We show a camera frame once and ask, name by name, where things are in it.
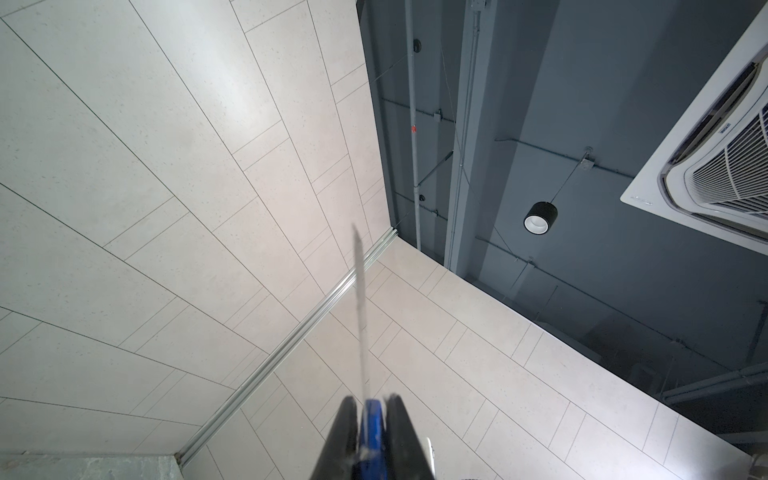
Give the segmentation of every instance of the tiled wall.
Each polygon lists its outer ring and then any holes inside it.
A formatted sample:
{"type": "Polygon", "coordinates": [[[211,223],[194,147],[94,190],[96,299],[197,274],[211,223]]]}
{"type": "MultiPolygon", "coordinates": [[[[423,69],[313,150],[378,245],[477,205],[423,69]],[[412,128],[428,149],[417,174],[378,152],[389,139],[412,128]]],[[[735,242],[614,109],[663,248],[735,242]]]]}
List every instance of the tiled wall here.
{"type": "MultiPolygon", "coordinates": [[[[738,480],[750,457],[400,239],[366,272],[369,387],[399,394],[437,478],[738,480]]],[[[350,290],[184,468],[309,478],[344,396],[362,399],[350,290]]]]}
{"type": "Polygon", "coordinates": [[[176,452],[389,228],[354,2],[0,15],[0,451],[176,452]]]}

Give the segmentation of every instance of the white ceiling air conditioner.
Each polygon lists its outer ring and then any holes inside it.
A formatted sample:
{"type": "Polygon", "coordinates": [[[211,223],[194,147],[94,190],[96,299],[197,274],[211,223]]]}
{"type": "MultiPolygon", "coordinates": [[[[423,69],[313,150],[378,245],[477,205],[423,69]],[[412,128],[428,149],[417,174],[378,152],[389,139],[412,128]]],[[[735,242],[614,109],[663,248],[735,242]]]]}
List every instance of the white ceiling air conditioner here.
{"type": "Polygon", "coordinates": [[[768,255],[768,5],[621,201],[768,255]]]}

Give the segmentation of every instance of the dark gray ceiling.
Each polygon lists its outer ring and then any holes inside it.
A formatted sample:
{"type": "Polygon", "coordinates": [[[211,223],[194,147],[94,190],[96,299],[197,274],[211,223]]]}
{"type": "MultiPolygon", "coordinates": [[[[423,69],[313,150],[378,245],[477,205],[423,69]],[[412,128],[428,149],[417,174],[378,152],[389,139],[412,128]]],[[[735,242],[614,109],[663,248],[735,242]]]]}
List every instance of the dark gray ceiling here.
{"type": "MultiPolygon", "coordinates": [[[[402,7],[366,0],[374,78],[405,54],[402,7]]],[[[654,152],[764,0],[523,0],[498,5],[480,128],[487,132],[460,272],[609,370],[647,391],[746,365],[768,300],[768,257],[630,207],[619,196],[654,152]],[[515,141],[519,139],[534,147],[515,141]],[[574,170],[556,154],[622,172],[574,170]],[[522,226],[552,200],[544,236],[522,226]]],[[[414,2],[416,103],[455,118],[464,2],[414,2]],[[441,49],[445,56],[445,70],[441,49]]],[[[392,224],[415,238],[406,63],[376,82],[392,224]]],[[[453,145],[453,124],[417,117],[419,169],[453,145]]],[[[422,245],[442,261],[450,167],[425,184],[422,245]]],[[[768,334],[751,363],[768,361],[768,334]]]]}

